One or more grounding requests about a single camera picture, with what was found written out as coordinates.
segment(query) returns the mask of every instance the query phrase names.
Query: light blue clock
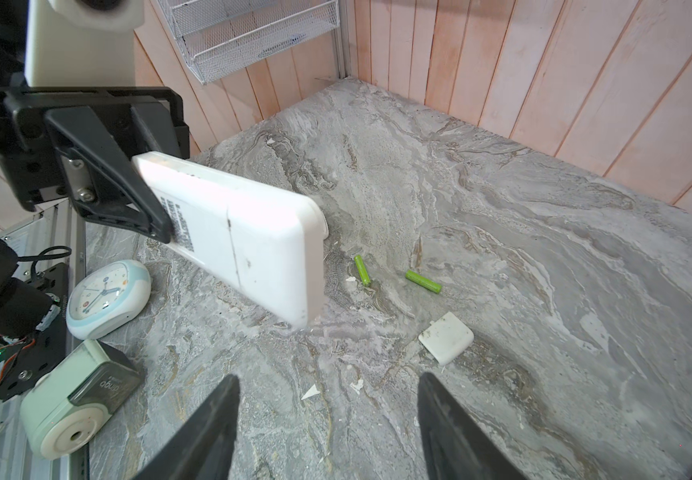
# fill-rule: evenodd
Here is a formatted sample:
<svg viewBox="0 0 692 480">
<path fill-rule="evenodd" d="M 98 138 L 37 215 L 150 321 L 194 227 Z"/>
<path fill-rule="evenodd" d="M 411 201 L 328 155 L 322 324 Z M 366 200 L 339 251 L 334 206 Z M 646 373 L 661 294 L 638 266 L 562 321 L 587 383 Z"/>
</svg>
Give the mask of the light blue clock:
<svg viewBox="0 0 692 480">
<path fill-rule="evenodd" d="M 151 291 L 149 271 L 139 261 L 106 265 L 74 287 L 66 325 L 80 340 L 99 339 L 135 318 Z"/>
</svg>

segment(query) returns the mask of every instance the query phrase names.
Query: wire mesh basket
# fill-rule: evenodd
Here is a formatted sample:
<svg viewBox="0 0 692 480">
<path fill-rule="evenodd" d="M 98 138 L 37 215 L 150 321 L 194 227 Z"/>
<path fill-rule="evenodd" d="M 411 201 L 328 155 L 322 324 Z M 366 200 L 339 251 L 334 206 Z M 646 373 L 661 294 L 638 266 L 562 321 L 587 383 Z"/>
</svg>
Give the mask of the wire mesh basket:
<svg viewBox="0 0 692 480">
<path fill-rule="evenodd" d="M 189 70 L 206 84 L 337 28 L 338 0 L 158 0 Z"/>
</svg>

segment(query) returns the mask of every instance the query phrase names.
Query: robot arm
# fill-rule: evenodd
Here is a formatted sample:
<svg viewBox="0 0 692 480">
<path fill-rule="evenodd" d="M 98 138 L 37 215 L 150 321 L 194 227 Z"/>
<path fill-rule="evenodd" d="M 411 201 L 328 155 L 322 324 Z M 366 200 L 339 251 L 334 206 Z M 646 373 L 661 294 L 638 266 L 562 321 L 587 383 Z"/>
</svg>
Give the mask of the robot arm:
<svg viewBox="0 0 692 480">
<path fill-rule="evenodd" d="M 188 158 L 188 126 L 178 94 L 131 87 L 142 23 L 142 0 L 30 0 L 28 86 L 0 86 L 0 165 L 26 210 L 69 197 L 84 220 L 167 244 L 170 219 L 130 159 Z"/>
</svg>

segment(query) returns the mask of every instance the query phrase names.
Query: clock hand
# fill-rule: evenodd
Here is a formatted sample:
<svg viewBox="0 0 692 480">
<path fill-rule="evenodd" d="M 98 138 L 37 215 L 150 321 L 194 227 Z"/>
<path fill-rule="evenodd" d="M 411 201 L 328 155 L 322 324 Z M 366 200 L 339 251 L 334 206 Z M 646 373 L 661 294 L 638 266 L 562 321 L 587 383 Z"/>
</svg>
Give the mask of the clock hand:
<svg viewBox="0 0 692 480">
<path fill-rule="evenodd" d="M 82 312 L 83 312 L 83 313 L 88 313 L 88 312 L 90 311 L 90 308 L 92 307 L 92 304 L 95 303 L 96 300 L 98 300 L 99 298 L 101 298 L 101 295 L 103 295 L 103 292 L 99 293 L 99 294 L 96 296 L 96 298 L 92 299 L 92 302 L 90 302 L 90 304 L 89 304 L 87 307 L 85 307 L 85 309 L 82 310 Z"/>
</svg>

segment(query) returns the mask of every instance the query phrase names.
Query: marble countertop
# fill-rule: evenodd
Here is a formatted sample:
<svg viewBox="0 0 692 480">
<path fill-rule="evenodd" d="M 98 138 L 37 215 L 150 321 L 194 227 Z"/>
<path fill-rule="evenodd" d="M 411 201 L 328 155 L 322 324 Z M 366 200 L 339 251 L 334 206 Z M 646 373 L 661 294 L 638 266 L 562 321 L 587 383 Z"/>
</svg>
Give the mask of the marble countertop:
<svg viewBox="0 0 692 480">
<path fill-rule="evenodd" d="M 232 478 L 426 478 L 424 371 L 529 478 L 692 471 L 691 214 L 351 79 L 196 161 L 317 202 L 326 306 L 290 331 L 166 246 L 88 225 L 89 270 L 152 274 L 102 339 L 146 380 L 92 440 L 92 478 L 135 475 L 230 372 Z M 347 280 L 356 254 L 370 288 Z M 418 335 L 446 312 L 475 341 L 439 368 Z"/>
</svg>

